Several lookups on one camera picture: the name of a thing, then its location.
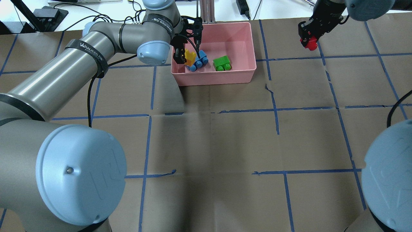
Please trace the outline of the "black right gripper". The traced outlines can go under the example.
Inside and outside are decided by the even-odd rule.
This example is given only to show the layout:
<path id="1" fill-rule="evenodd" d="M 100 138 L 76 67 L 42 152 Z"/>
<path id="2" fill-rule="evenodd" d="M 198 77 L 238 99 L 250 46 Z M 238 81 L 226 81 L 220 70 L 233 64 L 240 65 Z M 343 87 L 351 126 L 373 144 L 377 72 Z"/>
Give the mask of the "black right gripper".
<path id="1" fill-rule="evenodd" d="M 342 24 L 342 14 L 346 9 L 344 0 L 318 0 L 315 3 L 312 16 L 298 24 L 298 34 L 302 44 L 309 44 L 310 39 L 317 41 L 325 33 L 331 32 Z"/>

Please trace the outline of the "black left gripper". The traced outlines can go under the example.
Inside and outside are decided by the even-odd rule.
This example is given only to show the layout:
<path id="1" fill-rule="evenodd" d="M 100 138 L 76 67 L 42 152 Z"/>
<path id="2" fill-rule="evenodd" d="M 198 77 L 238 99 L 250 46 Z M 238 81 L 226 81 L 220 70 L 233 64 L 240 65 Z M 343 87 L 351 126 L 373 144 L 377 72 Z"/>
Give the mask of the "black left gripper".
<path id="1" fill-rule="evenodd" d="M 202 40 L 203 19 L 201 17 L 181 16 L 180 22 L 175 28 L 175 35 L 171 40 L 173 46 L 173 59 L 177 64 L 185 63 L 184 44 L 192 38 L 194 48 L 199 49 Z"/>

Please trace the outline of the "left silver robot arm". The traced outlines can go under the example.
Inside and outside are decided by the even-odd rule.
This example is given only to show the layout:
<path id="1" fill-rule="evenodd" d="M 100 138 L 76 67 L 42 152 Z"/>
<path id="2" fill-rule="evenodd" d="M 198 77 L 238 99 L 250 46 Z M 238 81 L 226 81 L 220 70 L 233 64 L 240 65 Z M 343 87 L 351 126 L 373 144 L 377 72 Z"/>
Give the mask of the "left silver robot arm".
<path id="1" fill-rule="evenodd" d="M 89 22 L 80 39 L 8 93 L 1 94 L 1 207 L 29 232 L 110 232 L 125 189 L 126 159 L 117 139 L 52 119 L 103 78 L 117 53 L 165 64 L 184 21 L 174 0 L 144 0 L 141 24 Z"/>

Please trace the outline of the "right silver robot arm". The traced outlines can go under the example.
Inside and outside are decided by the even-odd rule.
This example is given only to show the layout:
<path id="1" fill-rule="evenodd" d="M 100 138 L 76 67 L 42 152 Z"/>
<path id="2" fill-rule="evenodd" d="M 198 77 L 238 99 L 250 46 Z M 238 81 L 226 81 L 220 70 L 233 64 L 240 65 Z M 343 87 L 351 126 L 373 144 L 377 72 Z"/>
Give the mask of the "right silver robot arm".
<path id="1" fill-rule="evenodd" d="M 344 24 L 342 14 L 359 22 L 377 19 L 390 10 L 411 11 L 410 0 L 318 0 L 308 21 L 298 24 L 303 47 L 313 51 L 325 33 Z M 392 124 L 397 107 L 409 96 L 407 92 L 391 108 L 384 130 L 371 144 L 365 156 L 361 186 L 368 205 L 346 232 L 411 231 L 411 120 Z"/>

